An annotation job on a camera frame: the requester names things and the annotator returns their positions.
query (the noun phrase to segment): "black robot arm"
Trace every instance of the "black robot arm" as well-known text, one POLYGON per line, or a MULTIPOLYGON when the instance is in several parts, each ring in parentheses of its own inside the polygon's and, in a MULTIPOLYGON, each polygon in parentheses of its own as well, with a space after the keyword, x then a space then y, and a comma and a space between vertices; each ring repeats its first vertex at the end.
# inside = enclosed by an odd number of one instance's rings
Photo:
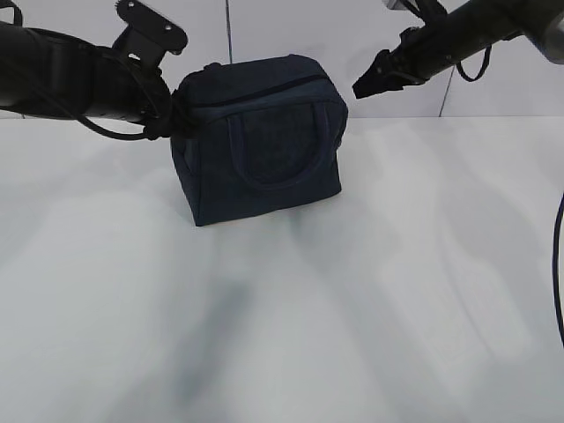
POLYGON ((437 0, 397 0, 425 21, 409 28, 393 51, 381 51, 353 89, 357 98, 408 85, 436 74, 481 50, 527 36, 551 62, 564 63, 564 0, 471 0, 447 13, 437 0))
POLYGON ((128 23, 112 48, 97 47, 63 33, 0 22, 0 109, 50 119, 78 119, 102 135, 141 139, 167 135, 171 95, 160 76, 166 54, 188 43, 183 30, 139 1, 120 1, 128 23), (138 123, 142 134, 105 131, 87 117, 138 123))

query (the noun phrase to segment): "handbag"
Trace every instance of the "handbag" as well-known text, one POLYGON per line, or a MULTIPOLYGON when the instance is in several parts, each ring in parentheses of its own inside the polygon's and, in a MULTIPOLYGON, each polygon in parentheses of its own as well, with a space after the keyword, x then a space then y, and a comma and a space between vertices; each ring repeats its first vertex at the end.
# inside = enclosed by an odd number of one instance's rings
POLYGON ((174 104, 186 128, 171 138, 174 166, 197 226, 341 191, 348 109, 315 60, 214 63, 183 80, 174 104))

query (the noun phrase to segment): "white surface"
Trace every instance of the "white surface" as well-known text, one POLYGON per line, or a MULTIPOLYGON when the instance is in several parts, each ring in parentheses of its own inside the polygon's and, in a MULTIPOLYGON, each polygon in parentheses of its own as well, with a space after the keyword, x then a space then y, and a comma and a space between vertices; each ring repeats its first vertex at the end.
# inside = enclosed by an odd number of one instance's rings
POLYGON ((167 142, 1 124, 0 421, 564 420, 563 119, 353 120, 341 196, 205 229, 167 142))
POLYGON ((317 59, 345 97, 353 117, 438 116, 449 79, 402 93, 356 100, 352 86, 383 48, 419 25, 406 11, 390 11, 378 0, 231 0, 236 62, 287 54, 317 59))
MULTIPOLYGON (((171 18, 189 36, 181 56, 167 55, 163 76, 172 89, 192 71, 211 62, 228 62, 225 0, 144 0, 171 18)), ((92 44, 111 46, 126 24, 114 0, 18 0, 25 25, 68 33, 92 44)))

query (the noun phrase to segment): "black cable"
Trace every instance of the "black cable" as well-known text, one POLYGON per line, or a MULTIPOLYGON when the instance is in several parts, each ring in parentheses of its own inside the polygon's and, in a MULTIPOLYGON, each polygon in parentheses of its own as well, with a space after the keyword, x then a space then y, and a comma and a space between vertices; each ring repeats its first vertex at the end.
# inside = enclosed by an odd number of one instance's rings
POLYGON ((486 48, 486 52, 484 53, 484 62, 482 63, 482 68, 479 70, 478 76, 475 78, 469 77, 468 74, 466 73, 466 71, 464 70, 464 67, 462 65, 462 62, 456 65, 456 69, 458 70, 458 73, 460 74, 460 76, 467 82, 476 82, 479 79, 482 79, 482 77, 486 74, 487 68, 490 65, 490 61, 492 59, 492 46, 489 46, 488 48, 486 48))
POLYGON ((106 128, 101 127, 81 113, 72 110, 72 108, 68 104, 66 104, 65 101, 59 99, 47 87, 45 87, 35 78, 28 75, 26 71, 20 69, 16 64, 2 57, 0 57, 0 64, 2 64, 4 71, 6 71, 12 78, 15 78, 23 82, 24 84, 31 86, 31 88, 37 95, 51 103, 56 108, 60 109, 68 117, 82 123, 89 130, 92 130, 97 134, 102 135, 103 137, 118 139, 121 141, 140 141, 142 139, 147 139, 147 135, 145 133, 121 134, 119 132, 113 132, 112 130, 107 130, 106 128))
POLYGON ((562 318, 562 302, 560 300, 560 232, 562 229, 562 218, 564 217, 564 197, 560 202, 560 208, 556 215, 556 225, 554 226, 554 244, 553 244, 553 284, 554 284, 554 307, 556 308, 556 318, 558 319, 558 330, 560 331, 560 339, 564 346, 564 319, 562 318))
POLYGON ((405 9, 413 13, 419 19, 423 19, 423 15, 421 15, 419 9, 410 0, 399 0, 399 1, 405 7, 405 9))
POLYGON ((449 14, 438 0, 415 0, 415 3, 426 24, 433 24, 441 17, 449 14))

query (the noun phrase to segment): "fabric bag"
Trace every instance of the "fabric bag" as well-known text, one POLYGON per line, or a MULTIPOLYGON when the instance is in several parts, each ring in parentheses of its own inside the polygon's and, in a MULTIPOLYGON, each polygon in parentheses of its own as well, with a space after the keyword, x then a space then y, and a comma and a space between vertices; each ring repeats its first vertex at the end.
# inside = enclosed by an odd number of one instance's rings
POLYGON ((174 165, 197 226, 341 191, 348 109, 315 60, 214 63, 188 75, 174 102, 187 127, 172 136, 174 165))

